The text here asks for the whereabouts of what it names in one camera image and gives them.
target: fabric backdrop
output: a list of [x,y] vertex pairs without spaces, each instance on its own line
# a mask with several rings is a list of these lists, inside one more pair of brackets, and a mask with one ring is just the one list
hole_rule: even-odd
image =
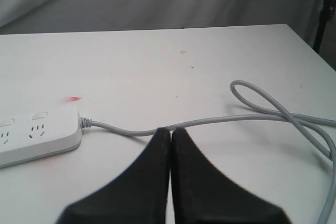
[[[27,10],[21,8],[22,5],[35,6],[42,2],[43,0],[0,0],[0,25]],[[50,0],[0,27],[0,34],[286,23],[312,45],[322,2],[323,0]]]

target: white power cord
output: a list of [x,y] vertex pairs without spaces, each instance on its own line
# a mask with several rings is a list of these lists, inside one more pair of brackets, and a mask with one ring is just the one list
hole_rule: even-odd
[[[257,92],[263,98],[265,98],[269,103],[271,103],[278,111],[266,109],[260,106],[257,106],[245,98],[243,98],[238,91],[236,90],[235,86],[245,86],[253,91]],[[220,116],[217,118],[205,118],[205,119],[198,119],[178,124],[172,124],[170,126],[166,126],[165,128],[174,131],[178,127],[186,128],[196,125],[202,124],[210,124],[210,123],[222,123],[222,122],[232,122],[232,121],[246,121],[246,120],[267,120],[267,121],[280,121],[280,122],[289,122],[294,125],[295,128],[301,132],[302,135],[306,137],[306,139],[315,146],[324,156],[332,161],[332,179],[331,179],[331,186],[329,189],[329,193],[325,204],[323,206],[322,212],[320,214],[319,220],[317,224],[327,224],[331,210],[333,208],[335,198],[336,198],[336,146],[331,139],[331,137],[319,126],[320,125],[328,125],[332,127],[336,127],[335,120],[328,120],[323,118],[316,118],[314,116],[307,116],[301,114],[294,114],[287,111],[278,101],[276,101],[273,97],[271,97],[268,93],[266,93],[261,88],[247,82],[247,81],[233,81],[230,84],[230,89],[233,95],[241,101],[243,104],[247,105],[251,109],[255,110],[256,112],[263,113],[263,114],[247,114],[247,115],[232,115],[232,116]],[[81,127],[91,127],[96,126],[113,133],[117,133],[124,136],[150,136],[155,133],[156,130],[149,130],[149,131],[128,131],[124,129],[117,128],[115,126],[92,121],[91,119],[82,118],[81,119]],[[316,133],[318,133],[327,143],[329,150],[327,150],[320,142],[316,140],[306,129],[310,128]]]

